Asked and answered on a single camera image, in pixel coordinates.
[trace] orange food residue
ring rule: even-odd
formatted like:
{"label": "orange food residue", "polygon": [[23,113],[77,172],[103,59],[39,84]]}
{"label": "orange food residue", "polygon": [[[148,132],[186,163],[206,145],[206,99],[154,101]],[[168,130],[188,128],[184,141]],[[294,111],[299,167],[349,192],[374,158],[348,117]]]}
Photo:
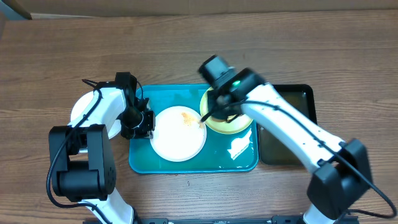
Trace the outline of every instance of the orange food residue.
{"label": "orange food residue", "polygon": [[198,123],[200,128],[203,128],[203,123],[198,121],[196,117],[186,113],[182,112],[181,115],[184,117],[184,124],[191,126],[192,123]]}

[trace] wire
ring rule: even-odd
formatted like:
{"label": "wire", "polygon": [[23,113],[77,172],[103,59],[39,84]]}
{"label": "wire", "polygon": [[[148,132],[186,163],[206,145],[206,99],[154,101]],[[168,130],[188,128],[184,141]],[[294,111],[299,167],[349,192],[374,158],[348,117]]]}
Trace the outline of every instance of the wire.
{"label": "wire", "polygon": [[141,88],[141,100],[143,100],[144,99],[144,90],[142,89],[141,83],[139,83],[139,81],[137,81],[137,83],[139,85],[139,88]]}
{"label": "wire", "polygon": [[395,205],[392,203],[392,201],[389,199],[389,197],[387,197],[387,195],[385,195],[380,189],[378,189],[372,182],[370,182],[364,175],[362,175],[362,173],[360,173],[360,171],[358,171],[355,167],[353,167],[347,160],[345,160],[343,157],[341,157],[337,152],[335,152],[332,149],[330,149],[325,144],[324,141],[322,141],[316,135],[314,135],[297,118],[295,118],[289,112],[287,112],[286,110],[283,110],[282,108],[280,108],[277,105],[272,105],[272,104],[265,103],[265,102],[260,102],[260,101],[248,101],[248,100],[235,102],[235,103],[230,103],[230,104],[227,104],[227,105],[223,105],[223,106],[219,106],[219,107],[213,108],[209,113],[204,115],[204,117],[202,117],[202,119],[200,121],[201,122],[206,121],[214,112],[217,112],[219,110],[223,110],[223,109],[225,109],[225,108],[227,108],[229,106],[238,106],[238,105],[243,105],[243,104],[255,104],[255,105],[267,106],[267,107],[273,108],[274,110],[280,111],[283,114],[285,114],[286,116],[288,116],[290,119],[295,121],[302,129],[304,129],[304,131],[307,132],[312,138],[314,138],[314,140],[316,140],[321,146],[323,146],[327,151],[332,153],[339,160],[340,163],[343,163],[344,165],[346,165],[359,178],[361,178],[363,181],[365,181],[365,183],[367,183],[370,186],[370,188],[372,188],[377,194],[380,195],[381,198],[383,198],[387,202],[387,204],[391,207],[391,210],[392,210],[392,214],[391,215],[383,215],[383,214],[378,214],[378,213],[374,213],[374,212],[368,212],[368,211],[364,211],[364,210],[360,210],[360,209],[348,209],[347,213],[351,213],[351,212],[352,213],[362,213],[362,214],[365,214],[365,215],[370,215],[370,216],[378,217],[378,218],[394,218],[394,217],[397,216],[397,209],[396,209]]}
{"label": "wire", "polygon": [[[92,83],[96,83],[94,81],[91,80],[82,80],[84,83],[86,83],[89,86],[93,86]],[[104,215],[104,213],[96,206],[93,205],[92,203],[76,203],[76,204],[71,204],[71,205],[65,205],[65,204],[61,204],[59,202],[56,201],[56,199],[53,197],[52,193],[51,193],[51,177],[52,177],[52,173],[54,170],[54,167],[58,161],[58,158],[62,152],[62,149],[65,147],[65,145],[67,144],[68,140],[71,138],[72,134],[80,127],[81,124],[83,124],[88,117],[92,114],[92,112],[95,110],[95,108],[99,105],[101,99],[102,99],[102,92],[100,89],[94,89],[94,91],[98,92],[98,99],[95,102],[95,104],[93,105],[93,107],[87,112],[87,114],[83,115],[83,118],[75,125],[75,127],[72,128],[72,130],[67,134],[67,136],[65,137],[65,139],[62,141],[55,157],[54,160],[51,162],[51,166],[49,168],[49,172],[47,173],[47,181],[46,181],[46,190],[47,190],[47,196],[49,197],[50,201],[57,207],[59,208],[77,208],[77,207],[90,207],[92,211],[96,211],[100,217],[104,220],[104,222],[106,222],[107,224],[112,224]]]}
{"label": "wire", "polygon": [[89,85],[89,86],[91,86],[93,88],[95,88],[94,84],[95,85],[98,84],[98,82],[94,82],[94,81],[91,81],[91,80],[88,80],[88,79],[82,79],[82,81],[83,81],[83,83],[86,83],[87,85]]}

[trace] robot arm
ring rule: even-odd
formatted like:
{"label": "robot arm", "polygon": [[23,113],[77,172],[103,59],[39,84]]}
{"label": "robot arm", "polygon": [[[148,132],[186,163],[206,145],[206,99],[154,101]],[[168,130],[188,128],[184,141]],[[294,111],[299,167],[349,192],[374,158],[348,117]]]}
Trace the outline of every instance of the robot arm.
{"label": "robot arm", "polygon": [[[68,126],[53,127],[49,133],[50,158],[56,153],[69,132],[88,111],[90,114],[68,139],[58,157],[52,175],[56,195],[65,196],[71,202],[90,203],[111,223],[131,224],[134,210],[115,189],[116,168],[108,131],[116,119],[121,120],[121,135],[127,139],[151,138],[155,126],[154,112],[147,108],[148,99],[135,96],[137,80],[130,73],[117,73],[114,82],[96,84],[92,101]],[[70,155],[88,153],[87,161],[71,161]],[[105,223],[101,215],[88,207]]]}
{"label": "robot arm", "polygon": [[307,190],[312,205],[303,216],[305,223],[334,223],[369,189],[367,183],[343,164],[333,166],[331,163],[336,158],[326,149],[338,153],[372,181],[366,148],[360,141],[354,139],[345,143],[323,130],[249,68],[236,73],[233,67],[214,55],[198,72],[214,89],[208,95],[213,97],[208,100],[208,107],[213,108],[211,113],[217,115],[216,118],[226,118],[232,111],[248,115],[284,143],[312,174]]}

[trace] wood grain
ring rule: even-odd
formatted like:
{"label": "wood grain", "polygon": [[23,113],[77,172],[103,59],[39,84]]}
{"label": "wood grain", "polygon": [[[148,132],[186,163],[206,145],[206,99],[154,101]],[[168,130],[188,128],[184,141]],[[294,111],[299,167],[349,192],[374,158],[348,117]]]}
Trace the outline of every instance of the wood grain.
{"label": "wood grain", "polygon": [[[85,209],[45,194],[48,132],[90,89],[82,78],[130,71],[143,85],[203,83],[213,54],[272,83],[307,83],[318,123],[368,147],[375,183],[398,203],[398,11],[298,12],[7,22],[0,41],[0,222],[81,223]],[[142,217],[299,214],[310,175],[259,164],[235,174],[138,175],[129,143],[111,140],[117,188]],[[369,191],[354,208],[389,213]],[[361,223],[397,223],[361,216]]]}

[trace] cardboard wall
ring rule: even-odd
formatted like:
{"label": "cardboard wall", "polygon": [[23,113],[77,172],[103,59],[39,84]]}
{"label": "cardboard wall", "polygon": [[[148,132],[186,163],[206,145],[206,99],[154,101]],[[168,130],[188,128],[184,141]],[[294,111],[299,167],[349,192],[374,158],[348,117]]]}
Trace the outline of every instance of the cardboard wall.
{"label": "cardboard wall", "polygon": [[7,0],[34,14],[159,16],[242,12],[398,9],[398,0]]}

